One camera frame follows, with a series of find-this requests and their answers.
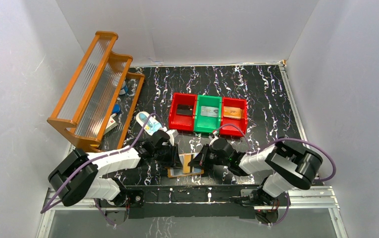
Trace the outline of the orange leather card holder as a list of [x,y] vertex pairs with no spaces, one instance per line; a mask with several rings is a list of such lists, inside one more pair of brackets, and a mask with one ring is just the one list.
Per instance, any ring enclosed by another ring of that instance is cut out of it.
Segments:
[[188,166],[189,162],[191,162],[197,155],[198,153],[179,154],[179,159],[180,159],[180,162],[182,163],[181,168],[177,168],[177,167],[168,168],[167,177],[179,178],[179,177],[187,177],[187,176],[204,174],[203,169]]

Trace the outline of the gold credit card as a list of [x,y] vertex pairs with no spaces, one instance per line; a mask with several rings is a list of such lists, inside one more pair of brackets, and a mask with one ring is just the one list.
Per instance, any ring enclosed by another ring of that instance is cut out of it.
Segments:
[[182,171],[184,174],[189,174],[193,172],[193,167],[190,164],[194,157],[194,154],[183,154],[182,157]]
[[231,119],[241,119],[243,110],[238,107],[223,107],[223,116]]

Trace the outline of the white credit card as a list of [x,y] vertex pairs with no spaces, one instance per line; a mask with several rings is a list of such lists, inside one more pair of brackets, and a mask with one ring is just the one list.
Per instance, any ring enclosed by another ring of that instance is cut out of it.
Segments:
[[217,107],[201,106],[201,116],[217,118],[219,109]]

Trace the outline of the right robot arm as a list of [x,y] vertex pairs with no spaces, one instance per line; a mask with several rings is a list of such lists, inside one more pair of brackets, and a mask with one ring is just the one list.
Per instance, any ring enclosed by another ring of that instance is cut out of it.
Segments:
[[205,144],[188,165],[204,170],[215,165],[226,166],[236,176],[273,170],[274,173],[266,177],[254,193],[262,204],[272,205],[288,190],[308,190],[322,163],[322,157],[305,147],[299,139],[281,138],[265,149],[239,152],[225,139],[219,138]]

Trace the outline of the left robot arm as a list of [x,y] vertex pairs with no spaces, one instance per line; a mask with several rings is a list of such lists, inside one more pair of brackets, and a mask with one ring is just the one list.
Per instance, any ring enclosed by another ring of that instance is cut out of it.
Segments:
[[66,206],[72,206],[84,198],[109,200],[114,206],[122,206],[127,193],[112,178],[105,175],[141,167],[156,161],[163,167],[173,167],[180,162],[178,146],[174,142],[177,130],[158,130],[146,139],[135,139],[124,148],[86,153],[74,149],[49,174],[48,181],[55,195]]

